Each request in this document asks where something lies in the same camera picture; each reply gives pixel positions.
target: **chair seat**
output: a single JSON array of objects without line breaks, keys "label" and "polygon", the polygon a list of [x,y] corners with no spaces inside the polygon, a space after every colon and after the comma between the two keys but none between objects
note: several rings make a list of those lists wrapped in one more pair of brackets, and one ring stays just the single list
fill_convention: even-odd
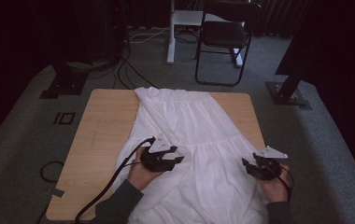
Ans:
[{"label": "chair seat", "polygon": [[248,34],[236,22],[206,21],[203,34],[203,42],[208,46],[242,49],[247,44]]}]

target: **wooden table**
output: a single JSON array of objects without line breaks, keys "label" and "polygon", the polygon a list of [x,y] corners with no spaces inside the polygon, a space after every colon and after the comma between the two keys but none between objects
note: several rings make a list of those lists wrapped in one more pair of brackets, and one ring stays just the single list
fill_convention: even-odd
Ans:
[{"label": "wooden table", "polygon": [[[263,137],[250,97],[245,93],[226,92],[211,92],[211,95],[250,143],[263,149]],[[74,220],[105,187],[114,174],[116,159],[128,140],[138,108],[139,99],[134,91],[92,92],[56,186],[64,191],[64,196],[52,196],[48,219]],[[110,195],[111,190],[100,201]],[[93,217],[94,206],[81,220]]]}]

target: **white skirt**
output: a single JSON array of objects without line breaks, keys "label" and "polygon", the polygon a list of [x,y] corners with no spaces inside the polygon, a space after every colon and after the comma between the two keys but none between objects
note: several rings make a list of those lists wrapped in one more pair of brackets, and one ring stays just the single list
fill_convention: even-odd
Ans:
[{"label": "white skirt", "polygon": [[[208,92],[135,92],[140,107],[117,164],[140,142],[160,133],[184,160],[142,190],[130,223],[268,223],[263,191],[241,160],[255,163],[256,149]],[[128,172],[129,166],[122,169],[113,189]]]}]

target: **dark sleeve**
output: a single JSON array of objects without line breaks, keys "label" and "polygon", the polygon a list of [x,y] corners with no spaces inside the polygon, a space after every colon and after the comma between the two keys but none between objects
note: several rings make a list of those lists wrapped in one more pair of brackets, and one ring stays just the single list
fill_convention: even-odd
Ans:
[{"label": "dark sleeve", "polygon": [[143,193],[124,180],[110,198],[95,207],[96,217],[91,224],[126,224],[128,217],[142,198]]},{"label": "dark sleeve", "polygon": [[268,203],[269,224],[292,224],[291,209],[289,203]]}]

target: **white desk frame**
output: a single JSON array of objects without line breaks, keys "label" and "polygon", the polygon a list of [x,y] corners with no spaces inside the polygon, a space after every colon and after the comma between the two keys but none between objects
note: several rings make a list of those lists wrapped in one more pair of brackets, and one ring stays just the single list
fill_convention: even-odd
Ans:
[{"label": "white desk frame", "polygon": [[[188,11],[188,10],[175,10],[175,0],[171,0],[171,21],[170,21],[170,36],[169,36],[169,48],[168,58],[166,63],[173,64],[175,61],[175,25],[193,25],[200,26],[203,11]],[[207,21],[222,21],[218,17],[206,17]],[[236,66],[242,66],[241,55],[236,58]]]}]

